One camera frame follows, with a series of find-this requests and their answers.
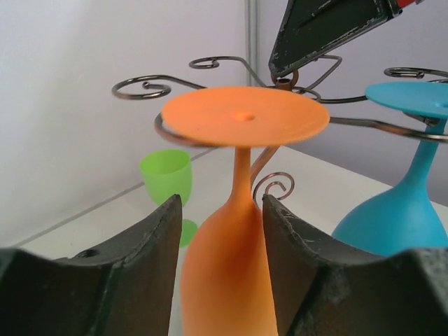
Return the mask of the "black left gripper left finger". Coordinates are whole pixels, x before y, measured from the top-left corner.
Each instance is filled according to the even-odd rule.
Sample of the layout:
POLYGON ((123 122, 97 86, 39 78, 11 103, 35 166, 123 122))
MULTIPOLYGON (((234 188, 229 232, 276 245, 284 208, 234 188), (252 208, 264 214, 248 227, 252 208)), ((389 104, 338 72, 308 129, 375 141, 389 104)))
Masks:
POLYGON ((1 250, 2 335, 167 335, 182 205, 153 213, 72 258, 1 250))

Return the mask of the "orange plastic wine glass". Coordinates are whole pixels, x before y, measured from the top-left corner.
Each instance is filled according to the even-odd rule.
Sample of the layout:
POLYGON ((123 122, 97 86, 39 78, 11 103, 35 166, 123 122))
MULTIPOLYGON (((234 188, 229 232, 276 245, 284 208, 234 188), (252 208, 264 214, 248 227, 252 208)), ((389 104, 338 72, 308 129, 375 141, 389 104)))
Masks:
POLYGON ((180 278, 184 335, 275 335, 263 218, 251 193, 251 149, 234 148, 232 192, 200 225, 180 278))

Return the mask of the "blue plastic wine glass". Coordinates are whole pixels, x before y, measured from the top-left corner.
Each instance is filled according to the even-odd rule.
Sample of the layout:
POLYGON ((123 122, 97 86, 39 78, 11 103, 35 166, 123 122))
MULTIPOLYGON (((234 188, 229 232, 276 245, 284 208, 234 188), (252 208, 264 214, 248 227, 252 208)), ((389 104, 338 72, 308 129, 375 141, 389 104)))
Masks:
POLYGON ((413 116, 437 119, 425 132, 403 131, 419 146, 403 179, 352 209, 333 231, 334 238, 381 256, 416 247, 446 247, 447 233, 428 196, 428 173, 447 123, 447 84, 377 83, 365 89, 372 102, 413 116))

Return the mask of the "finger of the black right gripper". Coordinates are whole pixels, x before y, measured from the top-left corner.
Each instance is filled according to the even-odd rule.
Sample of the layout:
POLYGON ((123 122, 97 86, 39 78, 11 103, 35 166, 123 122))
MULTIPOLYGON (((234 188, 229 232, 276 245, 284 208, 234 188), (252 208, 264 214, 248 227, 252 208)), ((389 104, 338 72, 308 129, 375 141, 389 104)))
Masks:
POLYGON ((419 1, 296 0, 286 7, 269 71, 278 79, 302 68, 379 25, 419 1))

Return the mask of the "green plastic wine glass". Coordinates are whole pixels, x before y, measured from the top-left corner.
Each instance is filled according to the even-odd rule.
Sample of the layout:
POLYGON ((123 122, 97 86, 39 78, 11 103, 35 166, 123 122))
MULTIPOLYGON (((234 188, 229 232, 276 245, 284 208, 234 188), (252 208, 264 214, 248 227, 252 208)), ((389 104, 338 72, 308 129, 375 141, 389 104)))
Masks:
POLYGON ((180 195, 182 206, 186 205, 193 187, 189 153, 180 149, 158 150, 144 157, 139 167, 148 196, 156 205, 172 195, 180 195))

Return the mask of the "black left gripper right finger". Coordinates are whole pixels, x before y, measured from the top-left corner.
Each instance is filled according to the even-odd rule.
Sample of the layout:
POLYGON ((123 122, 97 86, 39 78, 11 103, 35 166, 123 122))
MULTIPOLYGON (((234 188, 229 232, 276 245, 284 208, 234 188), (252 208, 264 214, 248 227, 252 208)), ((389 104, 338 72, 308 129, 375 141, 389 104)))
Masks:
POLYGON ((262 200, 280 335, 446 335, 447 250, 391 257, 346 245, 262 200))

